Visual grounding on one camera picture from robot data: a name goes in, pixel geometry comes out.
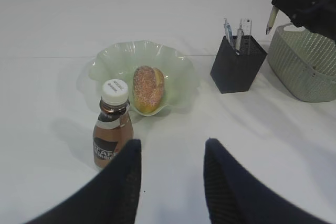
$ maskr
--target bottle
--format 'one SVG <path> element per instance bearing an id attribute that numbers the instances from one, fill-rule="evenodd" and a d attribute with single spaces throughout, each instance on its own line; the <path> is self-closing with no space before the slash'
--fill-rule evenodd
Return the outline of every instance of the bottle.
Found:
<path id="1" fill-rule="evenodd" d="M 128 86 L 117 79 L 102 87 L 100 114 L 93 130 L 94 163 L 104 168 L 133 139 L 133 126 L 128 114 Z"/>

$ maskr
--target pale green bowl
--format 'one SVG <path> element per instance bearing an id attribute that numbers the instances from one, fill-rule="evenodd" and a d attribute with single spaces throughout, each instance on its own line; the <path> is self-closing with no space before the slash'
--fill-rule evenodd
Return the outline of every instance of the pale green bowl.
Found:
<path id="1" fill-rule="evenodd" d="M 147 65 L 159 68 L 164 75 L 164 95 L 160 106 L 150 114 L 138 111 L 133 103 L 133 75 L 137 67 Z M 186 108 L 200 86 L 191 61 L 174 48 L 151 41 L 114 44 L 100 53 L 89 71 L 89 77 L 99 84 L 110 79 L 125 81 L 130 90 L 132 110 L 141 115 L 155 115 L 166 106 Z"/>

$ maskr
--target pencil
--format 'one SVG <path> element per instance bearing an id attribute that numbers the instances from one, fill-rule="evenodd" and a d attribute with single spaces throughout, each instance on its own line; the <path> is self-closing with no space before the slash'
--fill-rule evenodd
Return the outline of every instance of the pencil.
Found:
<path id="1" fill-rule="evenodd" d="M 271 30 L 273 28 L 273 25 L 274 25 L 274 22 L 275 22 L 275 19 L 278 15 L 278 12 L 279 12 L 279 9 L 276 8 L 275 6 L 273 6 L 271 14 L 270 14 L 269 19 L 268 19 L 266 34 L 269 34 L 271 32 Z"/>

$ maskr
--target pen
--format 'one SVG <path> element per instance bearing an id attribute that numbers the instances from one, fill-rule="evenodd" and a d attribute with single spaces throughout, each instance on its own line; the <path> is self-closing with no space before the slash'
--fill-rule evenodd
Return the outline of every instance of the pen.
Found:
<path id="1" fill-rule="evenodd" d="M 226 39 L 229 41 L 230 45 L 234 48 L 231 26 L 228 23 L 227 18 L 224 18 L 224 22 L 225 22 L 224 23 L 224 30 L 225 30 Z"/>
<path id="2" fill-rule="evenodd" d="M 273 6 L 271 15 L 269 16 L 268 23 L 267 23 L 267 28 L 266 28 L 266 34 L 269 34 L 273 28 L 275 19 L 278 15 L 279 9 Z"/>
<path id="3" fill-rule="evenodd" d="M 240 46 L 241 46 L 241 43 L 242 43 L 242 37 L 243 37 L 243 35 L 244 35 L 244 32 L 243 32 L 243 21 L 240 20 L 239 28 L 238 28 L 238 31 L 237 31 L 237 40 L 236 40 L 236 50 L 237 50 L 238 53 L 240 51 Z"/>

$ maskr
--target white bottle cap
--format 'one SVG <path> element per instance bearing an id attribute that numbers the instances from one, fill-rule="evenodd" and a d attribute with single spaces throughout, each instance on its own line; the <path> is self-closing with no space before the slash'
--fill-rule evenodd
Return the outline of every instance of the white bottle cap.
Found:
<path id="1" fill-rule="evenodd" d="M 108 105 L 122 105 L 128 99 L 128 86 L 122 80 L 108 80 L 103 85 L 101 98 Z"/>

